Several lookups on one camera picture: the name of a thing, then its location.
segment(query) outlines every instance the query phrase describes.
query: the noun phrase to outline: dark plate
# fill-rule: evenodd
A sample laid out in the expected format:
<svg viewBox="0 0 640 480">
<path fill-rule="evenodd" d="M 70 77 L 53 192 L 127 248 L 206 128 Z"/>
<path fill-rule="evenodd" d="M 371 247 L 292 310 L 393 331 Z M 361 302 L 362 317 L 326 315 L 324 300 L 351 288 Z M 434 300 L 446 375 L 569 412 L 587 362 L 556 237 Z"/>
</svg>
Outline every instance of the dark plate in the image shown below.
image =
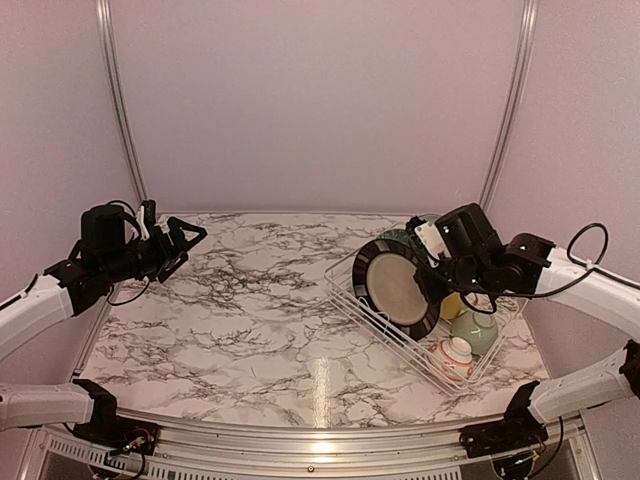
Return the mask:
<svg viewBox="0 0 640 480">
<path fill-rule="evenodd" d="M 373 311 L 385 313 L 393 326 L 413 340 L 433 330 L 439 313 L 439 306 L 430 306 L 413 280 L 417 265 L 409 246 L 377 238 L 358 251 L 352 270 L 355 296 Z"/>
</svg>

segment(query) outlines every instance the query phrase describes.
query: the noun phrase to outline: white marble pattern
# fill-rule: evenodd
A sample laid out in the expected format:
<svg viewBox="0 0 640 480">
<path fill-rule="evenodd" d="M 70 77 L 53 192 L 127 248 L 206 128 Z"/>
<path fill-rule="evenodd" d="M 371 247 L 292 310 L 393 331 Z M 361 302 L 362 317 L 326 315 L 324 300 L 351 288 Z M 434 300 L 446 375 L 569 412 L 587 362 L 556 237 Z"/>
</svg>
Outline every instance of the white marble pattern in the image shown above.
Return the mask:
<svg viewBox="0 0 640 480">
<path fill-rule="evenodd" d="M 164 285 L 111 311 L 83 374 L 122 407 L 252 425 L 408 425 L 501 412 L 517 386 L 547 377 L 519 317 L 476 394 L 450 398 L 326 301 L 325 269 L 404 219 L 182 218 L 208 237 Z"/>
</svg>

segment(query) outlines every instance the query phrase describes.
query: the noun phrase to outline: lavender wall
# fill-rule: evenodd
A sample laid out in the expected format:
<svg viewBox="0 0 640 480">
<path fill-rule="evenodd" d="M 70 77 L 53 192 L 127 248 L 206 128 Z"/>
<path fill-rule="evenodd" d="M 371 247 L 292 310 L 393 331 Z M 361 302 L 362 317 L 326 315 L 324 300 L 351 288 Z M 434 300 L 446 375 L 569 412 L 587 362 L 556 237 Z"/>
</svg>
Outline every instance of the lavender wall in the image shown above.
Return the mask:
<svg viewBox="0 0 640 480">
<path fill-rule="evenodd" d="M 133 200 L 101 57 L 95 4 L 0 3 L 0 299 L 64 258 L 80 214 Z M 68 381 L 95 311 L 51 328 L 0 364 L 0 381 Z M 0 434 L 0 478 L 12 479 L 24 431 Z"/>
<path fill-rule="evenodd" d="M 152 197 L 173 211 L 479 197 L 523 2 L 113 2 Z"/>
<path fill-rule="evenodd" d="M 640 280 L 640 2 L 542 0 L 535 50 L 490 217 L 502 236 L 531 231 L 566 245 L 602 221 L 604 265 Z M 599 239 L 583 254 L 596 256 Z M 551 373 L 601 359 L 626 337 L 545 301 L 527 318 Z M 636 479 L 640 402 L 586 412 L 603 478 Z"/>
</svg>

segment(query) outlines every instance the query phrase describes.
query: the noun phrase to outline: white dish rack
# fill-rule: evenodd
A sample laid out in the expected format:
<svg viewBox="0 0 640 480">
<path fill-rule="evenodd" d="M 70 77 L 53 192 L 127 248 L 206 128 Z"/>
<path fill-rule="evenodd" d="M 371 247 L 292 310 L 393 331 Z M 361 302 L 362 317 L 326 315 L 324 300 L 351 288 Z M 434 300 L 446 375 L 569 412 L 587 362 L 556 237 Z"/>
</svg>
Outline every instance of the white dish rack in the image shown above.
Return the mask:
<svg viewBox="0 0 640 480">
<path fill-rule="evenodd" d="M 526 300 L 506 297 L 498 299 L 498 311 L 494 314 L 500 328 L 498 338 L 485 355 L 474 356 L 473 373 L 471 377 L 465 378 L 429 351 L 430 346 L 451 335 L 450 322 L 440 319 L 425 338 L 416 342 L 390 324 L 384 312 L 376 312 L 363 298 L 355 297 L 351 270 L 357 253 L 358 250 L 355 250 L 326 270 L 325 280 L 330 302 L 446 394 L 450 396 L 473 394 L 473 385 L 478 383 L 486 373 L 506 339 L 510 323 L 522 312 Z"/>
</svg>

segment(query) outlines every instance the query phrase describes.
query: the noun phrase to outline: black cable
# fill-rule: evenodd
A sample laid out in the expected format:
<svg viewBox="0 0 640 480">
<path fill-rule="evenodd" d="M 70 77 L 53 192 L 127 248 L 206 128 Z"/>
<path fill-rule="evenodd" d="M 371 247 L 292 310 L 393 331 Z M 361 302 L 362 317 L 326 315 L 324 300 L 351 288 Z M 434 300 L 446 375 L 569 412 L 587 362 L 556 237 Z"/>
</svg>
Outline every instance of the black cable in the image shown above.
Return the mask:
<svg viewBox="0 0 640 480">
<path fill-rule="evenodd" d="M 138 473 L 129 478 L 129 480 L 138 480 L 138 478 L 140 478 L 144 474 L 144 469 L 147 466 L 147 457 L 140 450 L 138 450 L 138 453 L 142 457 L 142 465 L 140 465 L 140 470 L 138 470 Z"/>
<path fill-rule="evenodd" d="M 607 227 L 605 227 L 601 223 L 589 224 L 589 225 L 583 227 L 578 233 L 576 233 L 573 236 L 573 238 L 569 242 L 569 248 L 567 249 L 567 256 L 568 256 L 568 258 L 570 260 L 571 260 L 571 258 L 573 258 L 574 260 L 577 260 L 573 256 L 569 257 L 569 255 L 571 254 L 571 249 L 575 245 L 575 242 L 585 232 L 587 232 L 588 230 L 591 230 L 592 228 L 600 228 L 604 233 L 604 242 L 603 242 L 603 245 L 602 245 L 602 249 L 600 250 L 600 254 L 598 255 L 597 260 L 595 261 L 595 264 L 599 264 L 602 261 L 602 259 L 604 258 L 605 254 L 607 253 L 607 249 L 609 248 L 609 232 L 607 230 Z M 422 262 L 423 264 L 425 264 L 425 261 L 422 258 L 418 257 L 418 260 L 420 262 Z M 426 271 L 427 271 L 427 273 L 429 275 L 432 275 L 435 278 L 437 278 L 437 279 L 439 279 L 439 280 L 441 280 L 443 282 L 446 282 L 451 290 L 453 290 L 455 292 L 459 292 L 462 295 L 468 295 L 469 293 L 476 293 L 476 294 L 480 294 L 480 295 L 488 295 L 489 297 L 494 296 L 494 297 L 508 297 L 508 298 L 548 298 L 548 297 L 553 297 L 554 295 L 558 295 L 559 293 L 562 293 L 562 292 L 570 289 L 571 287 L 577 285 L 578 283 L 580 283 L 583 280 L 585 280 L 589 275 L 591 275 L 591 274 L 593 274 L 594 272 L 597 271 L 596 267 L 590 268 L 583 275 L 581 275 L 580 277 L 576 278 L 575 280 L 572 280 L 569 283 L 566 283 L 565 285 L 563 285 L 561 287 L 558 287 L 558 288 L 556 288 L 554 290 L 549 290 L 548 292 L 544 292 L 544 293 L 512 293 L 512 292 L 508 292 L 507 293 L 507 292 L 489 292 L 489 291 L 482 290 L 482 289 L 479 289 L 479 288 L 463 287 L 460 284 L 458 284 L 457 282 L 454 282 L 450 278 L 447 278 L 444 275 L 440 274 L 439 272 L 435 271 L 434 269 L 431 268 L 430 265 L 427 265 L 427 267 L 429 267 L 429 268 L 426 269 Z"/>
<path fill-rule="evenodd" d="M 113 286 L 111 287 L 111 293 L 109 293 L 109 296 L 107 297 L 107 303 L 109 305 L 111 305 L 112 307 L 120 307 L 122 305 L 126 305 L 127 303 L 131 303 L 137 299 L 139 299 L 142 295 L 144 295 L 144 293 L 147 291 L 147 289 L 149 288 L 149 285 L 151 285 L 151 280 L 147 280 L 147 284 L 144 286 L 144 288 L 140 291 L 140 293 L 136 294 L 135 296 L 125 300 L 124 302 L 112 302 L 111 301 L 111 296 L 113 295 Z"/>
<path fill-rule="evenodd" d="M 124 207 L 129 209 L 131 215 L 133 215 L 134 217 L 136 216 L 136 211 L 129 203 L 125 202 L 124 200 L 111 200 L 110 202 L 107 202 L 107 205 L 123 205 Z"/>
<path fill-rule="evenodd" d="M 29 293 L 31 290 L 33 290 L 33 287 L 36 286 L 37 281 L 38 281 L 38 274 L 36 273 L 31 279 L 31 281 L 29 282 L 29 285 L 27 285 L 27 288 L 24 289 L 25 295 Z"/>
<path fill-rule="evenodd" d="M 0 305 L 0 310 L 4 310 L 5 308 L 9 307 L 10 305 L 13 305 L 18 300 L 20 300 L 23 295 L 26 295 L 31 290 L 33 290 L 33 287 L 35 287 L 37 281 L 38 281 L 38 274 L 36 273 L 33 276 L 33 278 L 31 279 L 31 281 L 29 282 L 29 285 L 27 285 L 27 288 L 24 289 L 24 292 L 19 293 L 18 295 L 15 295 L 15 296 L 11 297 L 9 300 L 4 302 L 2 305 Z"/>
<path fill-rule="evenodd" d="M 531 480 L 532 478 L 535 478 L 538 475 L 540 475 L 540 473 L 542 473 L 542 471 L 545 468 L 547 468 L 549 465 L 551 465 L 551 462 L 553 462 L 553 460 L 558 456 L 558 453 L 560 452 L 560 449 L 562 448 L 562 442 L 564 440 L 564 422 L 562 421 L 562 417 L 559 417 L 558 420 L 560 421 L 560 439 L 558 440 L 558 446 L 556 447 L 556 449 L 553 452 L 553 454 L 551 455 L 551 457 L 549 457 L 549 460 L 547 461 L 547 463 L 545 463 L 538 470 L 536 470 L 534 473 L 529 475 L 529 480 Z"/>
<path fill-rule="evenodd" d="M 589 230 L 592 230 L 594 228 L 599 228 L 603 231 L 604 235 L 605 235 L 605 241 L 609 242 L 609 232 L 607 231 L 607 227 L 605 227 L 603 224 L 601 223 L 590 223 L 589 225 L 586 225 L 585 227 L 582 228 L 582 230 L 580 230 L 578 232 L 578 237 L 586 232 L 588 232 Z M 571 243 L 569 243 L 569 248 L 567 249 L 567 257 L 569 258 L 569 260 L 571 260 L 571 263 L 575 263 L 576 265 L 580 265 L 581 267 L 584 268 L 589 268 L 589 265 L 587 265 L 586 262 L 583 262 L 582 260 L 575 258 L 573 255 L 571 255 L 571 247 L 573 247 L 573 244 L 575 243 L 575 237 L 574 240 L 571 241 Z M 596 273 L 598 273 L 599 275 L 602 275 L 603 277 L 607 277 L 610 280 L 613 280 L 614 282 L 620 283 L 622 285 L 625 285 L 629 288 L 633 288 L 635 290 L 640 290 L 640 284 L 632 282 L 630 280 L 626 280 L 624 278 L 620 278 L 617 275 L 613 275 L 609 272 L 607 272 L 606 270 L 601 269 L 600 267 L 598 267 L 597 264 L 599 264 L 600 262 L 597 261 L 595 262 L 595 264 L 593 265 L 593 267 L 591 267 L 593 270 L 596 271 Z"/>
</svg>

